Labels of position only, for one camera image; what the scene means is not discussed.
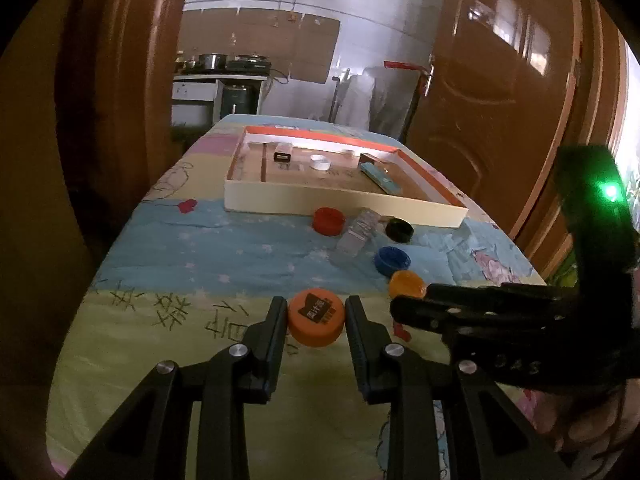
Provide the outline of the orange cap with label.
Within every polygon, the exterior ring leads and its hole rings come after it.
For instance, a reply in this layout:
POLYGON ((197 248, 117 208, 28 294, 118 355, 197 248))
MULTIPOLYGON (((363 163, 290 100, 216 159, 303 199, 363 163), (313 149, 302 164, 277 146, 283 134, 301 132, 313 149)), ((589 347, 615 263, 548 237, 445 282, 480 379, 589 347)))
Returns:
POLYGON ((329 290, 305 289, 288 303, 288 331, 303 346, 323 348, 333 344, 344 324, 343 301, 329 290))

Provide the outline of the plain orange bottle cap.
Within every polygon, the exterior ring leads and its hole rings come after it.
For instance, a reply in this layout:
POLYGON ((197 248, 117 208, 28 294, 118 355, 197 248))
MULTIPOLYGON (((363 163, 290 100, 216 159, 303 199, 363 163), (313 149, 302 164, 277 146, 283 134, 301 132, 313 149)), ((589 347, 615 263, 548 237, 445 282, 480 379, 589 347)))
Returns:
POLYGON ((422 278, 409 270, 396 271, 388 283, 388 296, 390 296, 390 299, 398 296, 421 299, 425 297, 426 290, 427 284, 422 278))

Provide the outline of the blue bottle cap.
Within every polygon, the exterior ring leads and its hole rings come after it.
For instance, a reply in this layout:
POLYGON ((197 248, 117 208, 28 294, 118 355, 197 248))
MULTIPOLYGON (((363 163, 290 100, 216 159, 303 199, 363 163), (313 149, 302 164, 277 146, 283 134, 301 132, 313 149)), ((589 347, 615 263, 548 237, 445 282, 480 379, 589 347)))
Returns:
POLYGON ((391 278, 398 271, 405 271, 411 266, 410 256, 395 246, 380 248, 374 255, 374 266, 379 274, 391 278))

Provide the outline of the black bottle cap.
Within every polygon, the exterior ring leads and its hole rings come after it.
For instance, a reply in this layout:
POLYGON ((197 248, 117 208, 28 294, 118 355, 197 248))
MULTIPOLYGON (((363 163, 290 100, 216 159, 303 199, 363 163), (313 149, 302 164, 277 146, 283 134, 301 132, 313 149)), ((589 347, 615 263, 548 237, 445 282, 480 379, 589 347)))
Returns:
POLYGON ((413 237, 413 226, 402 219, 391 218, 385 226, 386 236, 395 243, 408 244, 413 237))

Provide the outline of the red bottle cap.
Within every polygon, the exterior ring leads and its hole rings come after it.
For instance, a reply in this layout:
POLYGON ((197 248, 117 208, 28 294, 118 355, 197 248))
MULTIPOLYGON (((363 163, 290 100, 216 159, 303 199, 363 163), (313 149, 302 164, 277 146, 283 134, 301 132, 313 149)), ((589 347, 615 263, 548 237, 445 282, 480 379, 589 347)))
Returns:
POLYGON ((312 228, 324 236, 340 235, 344 229, 346 217, 338 209, 331 207, 318 208, 312 215, 312 228))

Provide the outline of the light blue slim box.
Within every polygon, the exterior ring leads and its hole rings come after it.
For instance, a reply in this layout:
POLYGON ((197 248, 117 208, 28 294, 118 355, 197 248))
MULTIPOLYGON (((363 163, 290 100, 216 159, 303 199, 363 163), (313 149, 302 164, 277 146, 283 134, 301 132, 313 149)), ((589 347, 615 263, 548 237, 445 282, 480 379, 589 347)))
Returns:
POLYGON ((373 162, 360 162, 359 170, 384 193, 393 196, 401 194, 401 187, 386 172, 373 162))

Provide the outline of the white Hello Kitty box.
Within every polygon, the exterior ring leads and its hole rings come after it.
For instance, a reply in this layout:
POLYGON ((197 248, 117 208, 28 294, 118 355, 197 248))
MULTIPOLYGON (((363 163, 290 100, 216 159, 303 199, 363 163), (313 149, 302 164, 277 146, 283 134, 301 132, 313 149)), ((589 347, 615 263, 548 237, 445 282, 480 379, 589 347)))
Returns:
POLYGON ((273 151, 273 160, 275 162, 285 162, 288 164, 292 160, 293 145, 291 143, 278 143, 273 151))

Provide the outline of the white translucent cap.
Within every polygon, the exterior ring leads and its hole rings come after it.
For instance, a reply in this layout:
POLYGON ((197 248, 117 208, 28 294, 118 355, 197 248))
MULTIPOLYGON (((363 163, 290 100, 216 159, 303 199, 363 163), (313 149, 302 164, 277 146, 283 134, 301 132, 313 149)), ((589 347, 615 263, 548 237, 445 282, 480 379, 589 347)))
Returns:
POLYGON ((309 165, 317 171, 328 171, 331 168, 331 161, 326 156, 313 154, 309 157, 309 165))

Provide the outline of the colourful cartoon sheep tablecloth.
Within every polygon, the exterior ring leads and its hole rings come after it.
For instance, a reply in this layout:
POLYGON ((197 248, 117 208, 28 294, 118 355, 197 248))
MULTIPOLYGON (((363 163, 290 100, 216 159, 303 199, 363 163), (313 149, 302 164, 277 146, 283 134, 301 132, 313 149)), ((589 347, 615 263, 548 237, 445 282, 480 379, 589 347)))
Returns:
MULTIPOLYGON (((316 130, 384 143, 385 136, 326 122, 239 115, 218 122, 172 166, 101 264, 58 357, 49 394, 47 450, 65 474, 145 374, 163 360, 210 359, 262 320, 275 296, 320 287, 357 295, 388 323, 387 282, 375 235, 344 263, 335 240, 306 217, 224 209, 224 177, 249 126, 316 130)), ((289 340, 277 391, 245 411, 255 479, 379 479, 388 409, 364 403, 345 338, 313 349, 289 340)))

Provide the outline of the shallow cardboard tray box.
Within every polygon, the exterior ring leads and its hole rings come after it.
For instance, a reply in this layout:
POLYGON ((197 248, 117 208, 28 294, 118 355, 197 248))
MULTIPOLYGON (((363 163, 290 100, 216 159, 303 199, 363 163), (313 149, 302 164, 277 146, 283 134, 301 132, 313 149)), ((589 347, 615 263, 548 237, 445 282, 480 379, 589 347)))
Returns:
POLYGON ((226 180, 224 206, 253 214, 310 216, 331 207, 353 217, 364 208, 382 217, 398 217, 418 226, 456 228, 468 207, 439 180, 435 171, 401 146, 338 136, 314 130, 248 126, 235 148, 226 180), (293 145, 292 160, 275 162, 278 143, 293 145), (360 170, 359 155, 367 153, 400 187, 388 195, 360 170), (313 154, 331 161, 328 171, 309 165, 313 154))

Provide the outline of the brown wooden door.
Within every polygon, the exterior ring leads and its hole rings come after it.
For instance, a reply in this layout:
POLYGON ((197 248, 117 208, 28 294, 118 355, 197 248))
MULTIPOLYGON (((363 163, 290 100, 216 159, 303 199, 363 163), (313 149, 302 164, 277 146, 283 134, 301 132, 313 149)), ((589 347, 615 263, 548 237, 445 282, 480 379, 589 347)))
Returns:
POLYGON ((407 136, 510 237, 546 184, 572 109, 579 0, 444 0, 407 136))

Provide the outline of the dark green air fryer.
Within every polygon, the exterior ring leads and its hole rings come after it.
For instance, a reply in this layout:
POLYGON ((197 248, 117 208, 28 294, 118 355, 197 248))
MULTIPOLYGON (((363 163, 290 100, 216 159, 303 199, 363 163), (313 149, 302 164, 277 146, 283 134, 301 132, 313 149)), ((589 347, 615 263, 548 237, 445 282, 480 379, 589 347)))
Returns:
POLYGON ((232 114, 248 114, 252 108, 250 88, 244 84, 227 84, 222 92, 220 117, 232 114))

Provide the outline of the white kitchen counter cabinet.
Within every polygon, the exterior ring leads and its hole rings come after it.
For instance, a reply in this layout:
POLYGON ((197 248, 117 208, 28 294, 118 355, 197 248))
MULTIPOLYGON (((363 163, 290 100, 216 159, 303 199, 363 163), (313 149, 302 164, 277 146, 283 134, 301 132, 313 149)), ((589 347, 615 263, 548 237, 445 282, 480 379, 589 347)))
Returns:
POLYGON ((171 125, 173 127, 210 128, 220 117, 222 92, 227 84, 250 88, 252 108, 248 114, 262 112, 269 77, 249 74, 195 74, 175 76, 172 81, 171 125))

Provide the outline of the cardboard sheet on wall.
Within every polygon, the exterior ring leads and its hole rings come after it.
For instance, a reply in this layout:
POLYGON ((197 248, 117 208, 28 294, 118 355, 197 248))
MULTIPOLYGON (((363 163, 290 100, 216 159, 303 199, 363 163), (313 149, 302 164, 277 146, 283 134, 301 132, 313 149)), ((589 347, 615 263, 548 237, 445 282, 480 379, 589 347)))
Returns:
POLYGON ((207 53, 261 55, 294 80, 329 78, 341 22, 293 11, 219 8, 186 11, 177 50, 186 58, 207 53))

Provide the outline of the wooden door frame left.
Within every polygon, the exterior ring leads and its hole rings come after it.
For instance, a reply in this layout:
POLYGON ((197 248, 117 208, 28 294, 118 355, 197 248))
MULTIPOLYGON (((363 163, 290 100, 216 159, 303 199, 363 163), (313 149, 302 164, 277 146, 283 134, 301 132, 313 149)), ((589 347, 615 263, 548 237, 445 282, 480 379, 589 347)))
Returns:
POLYGON ((55 73, 58 149, 92 249, 111 244, 172 165, 170 107, 186 0, 72 0, 55 73))

